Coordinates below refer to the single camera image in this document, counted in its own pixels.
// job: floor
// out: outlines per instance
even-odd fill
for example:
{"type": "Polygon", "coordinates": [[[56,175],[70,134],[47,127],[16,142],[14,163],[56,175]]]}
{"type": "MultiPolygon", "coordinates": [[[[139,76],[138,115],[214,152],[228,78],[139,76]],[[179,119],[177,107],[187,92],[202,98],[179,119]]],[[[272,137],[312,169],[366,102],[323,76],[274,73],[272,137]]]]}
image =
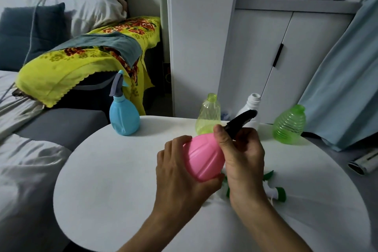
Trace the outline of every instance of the floor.
{"type": "MultiPolygon", "coordinates": [[[[153,116],[166,116],[172,117],[172,95],[166,94],[165,96],[157,97],[153,106],[146,110],[147,115],[153,116]]],[[[378,210],[376,204],[378,203],[378,197],[376,192],[378,191],[378,170],[374,171],[370,175],[360,176],[348,168],[348,161],[365,155],[371,148],[378,147],[378,134],[375,134],[343,152],[335,152],[330,149],[323,141],[316,137],[306,137],[313,144],[318,146],[324,152],[326,152],[337,164],[340,165],[351,178],[359,190],[363,200],[365,201],[367,210],[369,211],[369,217],[371,219],[372,226],[372,244],[376,250],[378,250],[378,210]]],[[[71,242],[64,252],[91,252],[83,249],[73,242],[71,242]]]]}

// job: fingernail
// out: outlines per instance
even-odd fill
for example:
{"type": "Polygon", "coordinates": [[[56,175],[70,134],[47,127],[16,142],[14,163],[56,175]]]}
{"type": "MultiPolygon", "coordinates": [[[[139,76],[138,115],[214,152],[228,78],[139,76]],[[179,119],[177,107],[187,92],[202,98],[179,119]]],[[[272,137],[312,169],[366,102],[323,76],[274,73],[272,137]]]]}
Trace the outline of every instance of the fingernail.
{"type": "Polygon", "coordinates": [[[223,130],[223,127],[221,125],[214,126],[214,132],[221,132],[222,130],[223,130]]]}

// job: white bottle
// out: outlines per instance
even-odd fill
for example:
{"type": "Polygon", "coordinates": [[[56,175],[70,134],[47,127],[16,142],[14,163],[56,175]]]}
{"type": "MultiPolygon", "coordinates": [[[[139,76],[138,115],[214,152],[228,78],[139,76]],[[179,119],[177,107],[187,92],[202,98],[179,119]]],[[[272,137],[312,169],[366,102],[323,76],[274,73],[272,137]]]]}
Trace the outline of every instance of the white bottle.
{"type": "MultiPolygon", "coordinates": [[[[253,93],[248,97],[247,104],[236,114],[239,116],[240,114],[244,113],[248,110],[256,110],[258,112],[258,106],[260,105],[261,96],[257,93],[253,93]]],[[[258,130],[258,126],[260,125],[260,115],[258,114],[254,117],[251,121],[244,125],[245,128],[254,128],[258,130]]]]}

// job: hand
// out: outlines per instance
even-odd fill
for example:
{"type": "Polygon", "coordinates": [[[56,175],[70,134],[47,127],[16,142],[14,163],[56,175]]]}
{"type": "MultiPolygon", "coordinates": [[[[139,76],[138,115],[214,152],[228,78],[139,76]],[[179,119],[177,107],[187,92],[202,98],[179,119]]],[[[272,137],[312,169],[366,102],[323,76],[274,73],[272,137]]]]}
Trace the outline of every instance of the hand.
{"type": "Polygon", "coordinates": [[[156,200],[152,215],[174,226],[178,233],[200,210],[202,204],[222,186],[224,174],[204,183],[186,170],[183,145],[192,139],[183,135],[165,144],[157,156],[156,200]]]}
{"type": "Polygon", "coordinates": [[[226,159],[231,205],[242,218],[250,206],[267,202],[262,186],[264,149],[252,128],[242,128],[233,141],[221,125],[216,125],[214,136],[226,159]]]}

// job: person's left hand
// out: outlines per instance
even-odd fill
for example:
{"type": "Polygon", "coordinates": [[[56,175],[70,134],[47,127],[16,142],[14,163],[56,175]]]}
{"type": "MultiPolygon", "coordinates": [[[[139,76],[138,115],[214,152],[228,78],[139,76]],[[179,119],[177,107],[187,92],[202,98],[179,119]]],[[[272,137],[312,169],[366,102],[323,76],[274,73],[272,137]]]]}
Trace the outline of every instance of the person's left hand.
{"type": "Polygon", "coordinates": [[[165,144],[157,156],[156,200],[152,215],[180,231],[202,204],[222,186],[224,174],[207,182],[197,182],[186,170],[183,145],[192,139],[183,135],[165,144]]]}

